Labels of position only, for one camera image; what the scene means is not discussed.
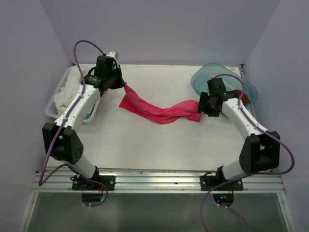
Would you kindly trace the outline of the white plastic basket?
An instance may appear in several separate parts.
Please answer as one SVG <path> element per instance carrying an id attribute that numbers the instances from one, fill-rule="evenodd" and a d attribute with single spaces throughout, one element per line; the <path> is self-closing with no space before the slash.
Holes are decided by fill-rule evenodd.
<path id="1" fill-rule="evenodd" d="M 82 85 L 77 83 L 78 78 L 81 76 L 76 66 L 65 71 L 45 109 L 47 116 L 56 119 L 65 112 Z"/>

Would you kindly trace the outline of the blue and peach towel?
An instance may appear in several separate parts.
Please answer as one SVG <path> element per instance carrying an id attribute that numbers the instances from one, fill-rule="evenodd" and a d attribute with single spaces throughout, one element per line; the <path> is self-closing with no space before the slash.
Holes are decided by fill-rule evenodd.
<path id="1" fill-rule="evenodd" d="M 93 107 L 89 110 L 89 112 L 86 114 L 85 118 L 84 118 L 84 122 L 87 123 L 87 122 L 90 122 L 95 113 L 96 113 L 96 110 L 97 110 L 97 105 L 93 105 Z"/>

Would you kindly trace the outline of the aluminium mounting rail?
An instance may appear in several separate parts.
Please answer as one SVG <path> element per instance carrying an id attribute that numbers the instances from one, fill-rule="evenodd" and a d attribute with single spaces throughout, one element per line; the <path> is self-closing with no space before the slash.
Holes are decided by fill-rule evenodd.
<path id="1" fill-rule="evenodd" d="M 107 170 L 99 174 L 106 179 L 112 193 L 206 193 L 208 187 L 198 171 Z M 33 192 L 72 192 L 74 173 L 63 168 L 53 174 L 42 186 L 35 174 Z M 216 190 L 217 193 L 284 193 L 279 175 L 255 175 L 235 181 Z"/>

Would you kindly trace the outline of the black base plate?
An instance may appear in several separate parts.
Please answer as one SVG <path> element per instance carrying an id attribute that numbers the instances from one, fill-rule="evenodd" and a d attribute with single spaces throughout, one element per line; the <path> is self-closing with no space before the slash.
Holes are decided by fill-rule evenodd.
<path id="1" fill-rule="evenodd" d="M 72 176 L 72 190 L 95 191 L 107 190 L 113 191 L 116 183 L 116 177 L 113 175 L 99 175 L 95 180 L 86 180 L 80 176 Z"/>
<path id="2" fill-rule="evenodd" d="M 243 191 L 242 180 L 226 180 L 222 176 L 207 172 L 199 177 L 202 191 Z"/>

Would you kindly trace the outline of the pink towel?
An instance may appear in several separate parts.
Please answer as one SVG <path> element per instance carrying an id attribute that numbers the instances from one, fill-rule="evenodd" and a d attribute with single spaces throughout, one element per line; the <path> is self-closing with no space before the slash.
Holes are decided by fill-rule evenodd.
<path id="1" fill-rule="evenodd" d="M 160 108 L 142 99 L 129 85 L 124 86 L 125 95 L 119 107 L 158 124 L 173 123 L 180 118 L 200 122 L 198 101 L 185 100 L 170 108 Z"/>

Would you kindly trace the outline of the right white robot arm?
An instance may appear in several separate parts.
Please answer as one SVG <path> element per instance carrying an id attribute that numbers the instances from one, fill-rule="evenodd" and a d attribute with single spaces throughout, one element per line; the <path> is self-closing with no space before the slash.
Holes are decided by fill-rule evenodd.
<path id="1" fill-rule="evenodd" d="M 227 116 L 241 134 L 244 144 L 239 158 L 216 171 L 215 184 L 227 189 L 232 179 L 277 168 L 280 161 L 280 136 L 277 132 L 266 135 L 267 129 L 250 115 L 235 90 L 227 91 L 222 78 L 207 81 L 208 92 L 201 92 L 198 113 L 209 117 Z"/>

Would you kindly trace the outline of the brown towel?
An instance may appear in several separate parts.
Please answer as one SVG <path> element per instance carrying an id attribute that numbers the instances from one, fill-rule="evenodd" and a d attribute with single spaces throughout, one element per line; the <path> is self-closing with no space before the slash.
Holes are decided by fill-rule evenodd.
<path id="1" fill-rule="evenodd" d="M 236 89 L 236 94 L 237 94 L 238 96 L 240 96 L 241 93 L 242 93 L 241 90 Z M 245 93 L 242 95 L 241 101 L 242 101 L 242 103 L 243 103 L 244 105 L 250 104 L 250 100 L 249 100 L 248 96 L 247 96 Z"/>

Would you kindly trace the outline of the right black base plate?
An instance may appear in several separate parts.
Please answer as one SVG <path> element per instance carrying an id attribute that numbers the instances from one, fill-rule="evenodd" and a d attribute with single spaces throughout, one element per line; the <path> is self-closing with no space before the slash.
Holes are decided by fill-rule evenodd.
<path id="1" fill-rule="evenodd" d="M 243 191 L 242 180 L 226 180 L 222 176 L 207 172 L 199 177 L 202 191 Z"/>

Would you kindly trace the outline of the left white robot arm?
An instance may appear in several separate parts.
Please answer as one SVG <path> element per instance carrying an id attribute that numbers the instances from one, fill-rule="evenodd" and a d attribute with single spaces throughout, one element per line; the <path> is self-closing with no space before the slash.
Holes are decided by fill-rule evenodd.
<path id="1" fill-rule="evenodd" d="M 83 155 L 84 145 L 78 131 L 104 92 L 124 87 L 117 60 L 117 52 L 98 56 L 95 67 L 89 70 L 85 84 L 80 87 L 68 109 L 54 123 L 45 123 L 42 128 L 46 157 L 53 157 L 84 176 L 83 184 L 91 190 L 99 187 L 100 177 L 95 174 L 96 166 Z"/>

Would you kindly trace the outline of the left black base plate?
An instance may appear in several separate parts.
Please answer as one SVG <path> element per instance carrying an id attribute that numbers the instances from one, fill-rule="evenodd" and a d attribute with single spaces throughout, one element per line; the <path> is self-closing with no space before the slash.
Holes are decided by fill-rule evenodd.
<path id="1" fill-rule="evenodd" d="M 99 175 L 95 180 L 86 180 L 80 176 L 72 176 L 72 190 L 95 191 L 107 190 L 113 191 L 116 183 L 116 177 L 113 175 Z"/>

